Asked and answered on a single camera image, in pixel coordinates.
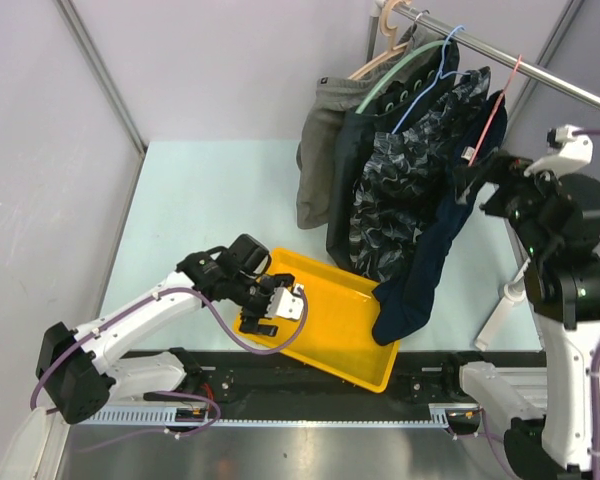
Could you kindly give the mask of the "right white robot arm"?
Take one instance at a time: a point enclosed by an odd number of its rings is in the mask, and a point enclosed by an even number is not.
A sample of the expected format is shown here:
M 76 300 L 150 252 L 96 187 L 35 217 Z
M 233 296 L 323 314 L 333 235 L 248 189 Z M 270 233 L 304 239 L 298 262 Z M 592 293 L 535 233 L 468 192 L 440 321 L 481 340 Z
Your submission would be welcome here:
M 600 479 L 600 181 L 499 152 L 453 172 L 464 201 L 487 183 L 484 213 L 507 220 L 529 256 L 526 296 L 546 358 L 547 404 L 536 408 L 486 362 L 441 376 L 453 401 L 469 396 L 503 431 L 521 479 Z

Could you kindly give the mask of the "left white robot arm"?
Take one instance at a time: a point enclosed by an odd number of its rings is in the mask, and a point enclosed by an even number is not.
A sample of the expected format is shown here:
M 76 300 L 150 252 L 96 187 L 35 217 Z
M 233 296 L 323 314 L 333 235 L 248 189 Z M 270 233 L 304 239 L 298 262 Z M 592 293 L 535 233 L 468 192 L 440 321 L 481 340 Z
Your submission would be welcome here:
M 305 326 L 309 307 L 303 287 L 291 274 L 268 273 L 271 263 L 269 250 L 242 234 L 228 247 L 189 254 L 155 287 L 111 314 L 74 328 L 62 322 L 49 327 L 30 409 L 37 408 L 45 393 L 51 410 L 74 425 L 117 400 L 207 400 L 204 373 L 186 350 L 170 348 L 135 358 L 127 354 L 171 321 L 202 309 L 236 345 L 249 350 L 219 314 L 215 305 L 224 300 L 239 307 L 242 326 L 256 335 L 275 336 L 278 329 L 268 322 L 277 317 Z

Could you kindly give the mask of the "navy blue shorts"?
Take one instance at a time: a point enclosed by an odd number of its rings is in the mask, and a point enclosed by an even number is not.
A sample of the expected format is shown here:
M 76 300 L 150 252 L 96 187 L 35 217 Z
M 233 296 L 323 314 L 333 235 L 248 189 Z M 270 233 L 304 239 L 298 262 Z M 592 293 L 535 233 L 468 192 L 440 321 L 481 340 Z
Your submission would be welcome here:
M 444 262 L 453 240 L 472 213 L 476 200 L 475 197 L 467 205 L 455 202 L 452 172 L 466 163 L 463 153 L 466 148 L 476 145 L 499 93 L 497 91 L 488 98 L 477 119 L 460 139 L 451 158 L 446 161 L 443 167 L 442 199 L 437 202 L 432 224 L 425 228 L 417 240 L 411 265 L 404 273 L 381 283 L 373 290 L 373 295 L 380 304 L 380 313 L 371 335 L 380 346 L 413 334 L 430 319 L 435 289 L 440 283 Z M 507 126 L 504 98 L 475 162 L 501 147 Z

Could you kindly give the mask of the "pink wire hanger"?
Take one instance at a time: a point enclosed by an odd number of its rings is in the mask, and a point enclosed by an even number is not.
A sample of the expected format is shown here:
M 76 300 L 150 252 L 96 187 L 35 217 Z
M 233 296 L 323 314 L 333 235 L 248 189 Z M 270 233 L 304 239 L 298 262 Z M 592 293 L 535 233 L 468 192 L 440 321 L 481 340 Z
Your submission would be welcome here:
M 495 103 L 493 105 L 493 108 L 491 109 L 490 115 L 489 115 L 489 117 L 487 118 L 487 120 L 486 120 L 486 122 L 484 124 L 484 127 L 483 127 L 483 129 L 481 131 L 481 134 L 480 134 L 480 136 L 478 138 L 478 141 L 477 141 L 477 143 L 475 145 L 475 148 L 473 149 L 472 155 L 471 155 L 471 157 L 470 157 L 470 159 L 468 161 L 468 166 L 469 167 L 473 166 L 473 164 L 477 160 L 478 154 L 479 154 L 480 149 L 481 149 L 481 147 L 482 147 L 482 145 L 484 143 L 486 135 L 487 135 L 487 133 L 488 133 L 490 127 L 491 127 L 493 119 L 496 116 L 496 114 L 497 114 L 497 112 L 498 112 L 498 110 L 500 108 L 500 105 L 501 105 L 501 103 L 503 102 L 503 100 L 504 100 L 504 98 L 506 96 L 506 92 L 507 92 L 507 90 L 508 90 L 508 88 L 509 88 L 512 80 L 514 79 L 514 77 L 517 74 L 517 71 L 518 71 L 518 69 L 519 69 L 519 67 L 521 65 L 521 62 L 522 62 L 522 58 L 523 58 L 522 54 L 518 55 L 518 57 L 516 59 L 516 62 L 514 64 L 514 67 L 512 68 L 511 73 L 510 73 L 510 75 L 509 75 L 509 77 L 508 77 L 508 79 L 507 79 L 504 87 L 501 89 L 500 93 L 498 94 L 498 97 L 496 98 L 496 101 L 495 101 Z

